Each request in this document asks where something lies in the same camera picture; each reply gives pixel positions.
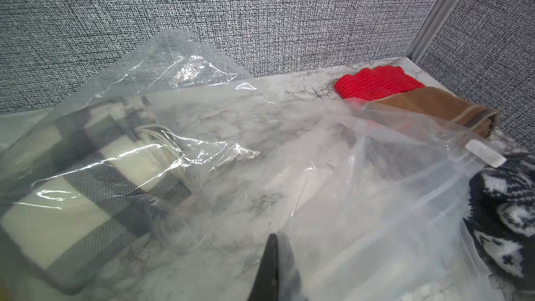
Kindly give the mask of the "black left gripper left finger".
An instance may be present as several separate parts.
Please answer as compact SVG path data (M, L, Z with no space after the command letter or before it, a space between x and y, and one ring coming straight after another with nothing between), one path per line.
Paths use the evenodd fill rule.
M276 234L270 234L267 239L259 269L247 300L278 300L278 242Z

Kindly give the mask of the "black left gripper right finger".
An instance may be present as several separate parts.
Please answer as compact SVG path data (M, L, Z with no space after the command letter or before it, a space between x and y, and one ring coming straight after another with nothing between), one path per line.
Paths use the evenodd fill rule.
M288 236L277 233L278 297L282 301L306 301L302 280Z

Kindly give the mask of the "clear plastic vacuum bag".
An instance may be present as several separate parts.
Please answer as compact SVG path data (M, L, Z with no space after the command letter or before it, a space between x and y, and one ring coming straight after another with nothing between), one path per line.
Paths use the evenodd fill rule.
M94 75L1 159L58 118L135 96L170 130L191 195L75 295L1 245L3 300L247 300L277 233L307 300L500 299L463 221L486 164L465 145L484 140L364 100L288 96L176 31Z

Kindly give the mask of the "red knitted scarf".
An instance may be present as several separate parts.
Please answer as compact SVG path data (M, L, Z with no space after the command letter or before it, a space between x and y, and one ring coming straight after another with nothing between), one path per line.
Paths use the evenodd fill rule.
M364 68L354 75L342 76L334 84L334 90L343 99L366 101L380 100L424 87L424 84L407 75L401 67L392 65Z

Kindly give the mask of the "black white houndstooth scarf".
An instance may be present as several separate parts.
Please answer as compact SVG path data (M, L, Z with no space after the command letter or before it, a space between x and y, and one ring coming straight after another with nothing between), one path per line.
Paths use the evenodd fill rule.
M470 180L469 233L490 267L525 293L534 292L534 155L513 153Z

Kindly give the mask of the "brown striped fringed scarf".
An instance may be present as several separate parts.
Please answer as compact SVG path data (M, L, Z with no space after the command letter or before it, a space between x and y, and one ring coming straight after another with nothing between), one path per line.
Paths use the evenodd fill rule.
M440 118L462 125L484 139L493 133L498 112L435 87L424 87L375 100L375 104Z

